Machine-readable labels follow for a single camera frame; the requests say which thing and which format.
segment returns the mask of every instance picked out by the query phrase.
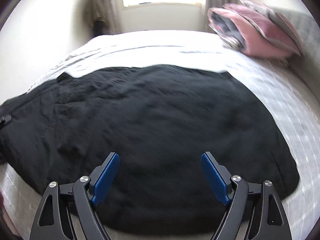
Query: dark pink pillow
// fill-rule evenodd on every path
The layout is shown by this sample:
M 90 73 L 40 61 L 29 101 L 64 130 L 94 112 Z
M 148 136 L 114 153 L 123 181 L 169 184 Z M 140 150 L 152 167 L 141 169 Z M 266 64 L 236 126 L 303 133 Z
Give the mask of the dark pink pillow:
M 281 49 L 289 50 L 298 54 L 299 56 L 301 55 L 297 45 L 290 38 L 290 36 L 278 25 L 270 21 L 267 17 L 249 7 L 240 4 L 228 3 L 223 7 L 236 12 L 247 19 L 257 29 L 257 31 L 273 45 Z
M 256 28 L 248 20 L 246 20 L 238 13 L 222 8 L 210 8 L 208 11 L 208 15 L 211 15 L 210 13 L 212 12 L 229 18 L 236 25 L 237 29 L 245 40 L 245 48 L 241 50 L 242 53 L 248 56 L 263 58 L 280 58 L 292 56 L 292 51 L 281 49 L 271 44 L 256 30 Z

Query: black garment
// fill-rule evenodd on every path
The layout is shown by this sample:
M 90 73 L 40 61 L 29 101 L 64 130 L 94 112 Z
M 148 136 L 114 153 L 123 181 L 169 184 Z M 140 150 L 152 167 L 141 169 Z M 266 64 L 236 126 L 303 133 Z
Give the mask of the black garment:
M 231 174 L 269 179 L 291 194 L 299 174 L 265 106 L 228 72 L 177 66 L 67 74 L 3 104 L 12 121 L 0 151 L 37 192 L 76 181 L 112 151 L 120 168 L 98 215 L 136 234 L 193 234 L 218 226 L 218 203 L 201 170 L 210 151 Z

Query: blue gripper pad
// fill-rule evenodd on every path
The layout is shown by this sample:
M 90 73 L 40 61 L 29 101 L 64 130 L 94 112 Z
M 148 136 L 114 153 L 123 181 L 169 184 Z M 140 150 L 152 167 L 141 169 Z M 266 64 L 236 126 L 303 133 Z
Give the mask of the blue gripper pad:
M 224 206 L 227 206 L 230 203 L 230 198 L 227 194 L 227 185 L 205 153 L 201 156 L 201 167 L 217 200 L 222 202 Z
M 100 202 L 104 201 L 108 194 L 109 187 L 116 176 L 116 173 L 119 168 L 119 155 L 115 154 L 102 174 L 100 175 L 97 183 L 94 185 L 94 193 L 91 203 L 93 206 L 97 206 Z

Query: silver screw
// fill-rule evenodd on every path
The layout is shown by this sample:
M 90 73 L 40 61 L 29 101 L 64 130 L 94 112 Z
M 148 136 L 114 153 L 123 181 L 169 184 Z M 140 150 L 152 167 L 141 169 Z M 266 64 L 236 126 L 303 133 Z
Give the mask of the silver screw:
M 86 182 L 86 181 L 88 181 L 89 180 L 89 177 L 88 176 L 82 176 L 81 178 L 80 178 L 80 181 L 81 182 Z
M 272 186 L 272 182 L 270 180 L 266 180 L 264 182 L 264 184 L 266 184 L 266 186 L 271 187 Z
M 55 182 L 55 181 L 53 181 L 53 182 L 51 182 L 50 184 L 49 184 L 49 187 L 55 187 L 57 185 L 57 183 Z
M 239 175 L 234 175 L 234 176 L 232 176 L 232 179 L 233 179 L 234 181 L 241 181 L 241 177 L 240 177 Z

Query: bed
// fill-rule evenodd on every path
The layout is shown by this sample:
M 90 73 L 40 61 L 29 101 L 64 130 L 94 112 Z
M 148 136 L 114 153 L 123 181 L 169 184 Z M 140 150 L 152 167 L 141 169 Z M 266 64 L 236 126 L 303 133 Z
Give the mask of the bed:
M 314 48 L 316 37 L 313 36 L 310 41 L 306 29 L 313 28 L 313 33 L 319 33 L 315 21 L 309 16 L 289 11 L 282 13 L 296 25 L 307 50 L 312 51 L 310 46 Z M 306 60 L 310 64 L 316 57 L 316 53 L 310 52 L 307 53 Z M 39 78 L 29 91 L 47 80 L 57 78 L 63 72 L 73 77 L 81 77 L 105 67 L 146 67 L 156 64 L 214 72 L 227 70 L 261 100 L 275 119 L 297 163 L 300 182 L 295 192 L 283 200 L 283 205 L 292 239 L 305 239 L 320 216 L 320 203 L 317 198 L 320 190 L 320 104 L 307 85 L 288 68 L 287 62 L 248 58 L 225 48 L 220 38 L 212 33 L 125 33 L 92 39 Z M 28 239 L 40 195 L 8 164 L 0 166 L 0 185 L 9 215 L 23 238 Z M 76 217 L 73 217 L 73 220 L 78 238 L 83 239 Z M 112 239 L 150 239 L 111 229 L 107 231 Z M 210 239 L 211 236 L 212 233 L 186 237 L 155 236 L 152 239 Z

